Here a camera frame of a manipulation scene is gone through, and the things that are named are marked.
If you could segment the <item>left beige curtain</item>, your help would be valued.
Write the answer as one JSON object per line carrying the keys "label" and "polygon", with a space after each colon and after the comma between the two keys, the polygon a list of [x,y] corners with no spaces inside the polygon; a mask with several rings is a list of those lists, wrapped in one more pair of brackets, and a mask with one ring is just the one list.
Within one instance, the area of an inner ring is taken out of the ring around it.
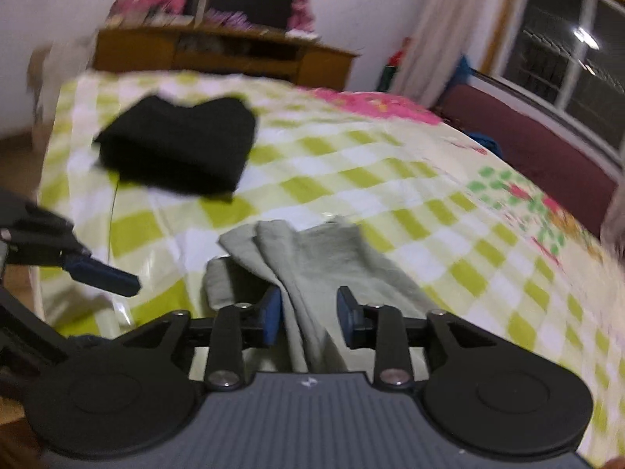
{"label": "left beige curtain", "polygon": [[390,92],[434,105],[469,49],[487,0],[424,0]]}

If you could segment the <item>wooden side cabinet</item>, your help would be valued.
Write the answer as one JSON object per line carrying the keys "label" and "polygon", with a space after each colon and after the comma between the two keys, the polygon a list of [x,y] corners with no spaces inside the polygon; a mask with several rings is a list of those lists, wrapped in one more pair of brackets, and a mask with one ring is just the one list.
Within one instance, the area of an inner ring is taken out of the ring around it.
{"label": "wooden side cabinet", "polygon": [[341,91],[357,57],[317,40],[269,30],[138,25],[98,31],[92,68],[110,73],[242,74]]}

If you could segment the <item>pink floral quilt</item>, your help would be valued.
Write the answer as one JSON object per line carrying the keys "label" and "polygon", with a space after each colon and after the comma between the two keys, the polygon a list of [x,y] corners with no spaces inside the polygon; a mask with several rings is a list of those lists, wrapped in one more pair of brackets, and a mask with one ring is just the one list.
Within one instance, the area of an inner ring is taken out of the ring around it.
{"label": "pink floral quilt", "polygon": [[506,163],[495,140],[458,130],[399,95],[321,88],[313,94],[355,115],[389,121],[391,135],[412,155],[427,159],[498,212],[591,305],[608,309],[623,303],[624,268],[616,257],[554,198]]}

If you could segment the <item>red green bag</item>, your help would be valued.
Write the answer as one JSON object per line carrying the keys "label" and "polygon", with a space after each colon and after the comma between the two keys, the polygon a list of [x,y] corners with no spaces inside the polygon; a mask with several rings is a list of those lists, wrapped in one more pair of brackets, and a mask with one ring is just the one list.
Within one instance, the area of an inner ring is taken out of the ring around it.
{"label": "red green bag", "polygon": [[400,48],[388,59],[387,64],[381,71],[379,76],[376,91],[388,92],[393,82],[394,76],[398,71],[400,63],[402,62],[411,43],[410,37],[405,37]]}

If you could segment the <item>green checked plastic bed sheet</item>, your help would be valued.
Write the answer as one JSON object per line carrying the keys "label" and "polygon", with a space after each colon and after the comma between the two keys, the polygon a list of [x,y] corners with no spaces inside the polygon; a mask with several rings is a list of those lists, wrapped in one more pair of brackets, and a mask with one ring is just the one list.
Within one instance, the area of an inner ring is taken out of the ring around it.
{"label": "green checked plastic bed sheet", "polygon": [[[624,301],[591,305],[566,275],[466,186],[355,115],[286,82],[191,72],[87,71],[61,88],[38,200],[71,219],[99,260],[138,275],[130,300],[107,299],[67,273],[39,271],[35,308],[66,335],[114,337],[164,312],[206,315],[200,295],[218,238],[284,219],[307,229],[337,216],[436,305],[572,369],[590,387],[580,451],[599,464],[624,451]],[[233,95],[255,114],[247,168],[229,198],[124,184],[97,164],[93,140],[141,98],[180,105]]]}

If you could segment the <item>folded black garment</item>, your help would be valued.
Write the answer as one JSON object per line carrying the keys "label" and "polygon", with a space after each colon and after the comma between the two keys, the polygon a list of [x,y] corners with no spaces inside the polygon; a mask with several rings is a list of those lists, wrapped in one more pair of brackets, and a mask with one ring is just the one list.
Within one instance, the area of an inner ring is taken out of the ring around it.
{"label": "folded black garment", "polygon": [[256,138],[256,117],[238,97],[194,106],[143,97],[93,140],[121,179],[198,196],[231,195]]}

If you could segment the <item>maroon sofa bench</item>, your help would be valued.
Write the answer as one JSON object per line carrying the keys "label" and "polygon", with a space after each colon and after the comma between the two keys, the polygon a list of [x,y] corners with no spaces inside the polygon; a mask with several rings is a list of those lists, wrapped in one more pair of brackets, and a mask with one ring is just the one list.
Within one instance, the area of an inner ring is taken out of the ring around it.
{"label": "maroon sofa bench", "polygon": [[616,181],[542,123],[476,87],[457,85],[434,106],[446,122],[495,140],[502,159],[600,235]]}

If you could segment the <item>grey-green pants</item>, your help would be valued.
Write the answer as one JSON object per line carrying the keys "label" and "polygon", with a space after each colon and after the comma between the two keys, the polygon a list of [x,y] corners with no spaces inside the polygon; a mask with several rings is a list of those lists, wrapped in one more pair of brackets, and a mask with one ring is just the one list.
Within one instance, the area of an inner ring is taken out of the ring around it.
{"label": "grey-green pants", "polygon": [[372,373],[372,351],[351,351],[344,343],[337,315],[342,286],[359,303],[390,305],[408,317],[422,318],[436,307],[360,227],[341,217],[303,231],[285,220],[244,224],[218,243],[225,254],[208,262],[202,284],[212,309],[256,303],[270,286],[281,291],[282,331],[274,347],[246,351],[251,372]]}

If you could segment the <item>barred window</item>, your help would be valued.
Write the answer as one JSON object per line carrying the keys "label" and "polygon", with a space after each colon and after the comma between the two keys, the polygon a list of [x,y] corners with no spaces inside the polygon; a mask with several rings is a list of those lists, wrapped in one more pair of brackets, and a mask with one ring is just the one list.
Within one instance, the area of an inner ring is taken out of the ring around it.
{"label": "barred window", "polygon": [[503,0],[481,70],[624,155],[624,0]]}

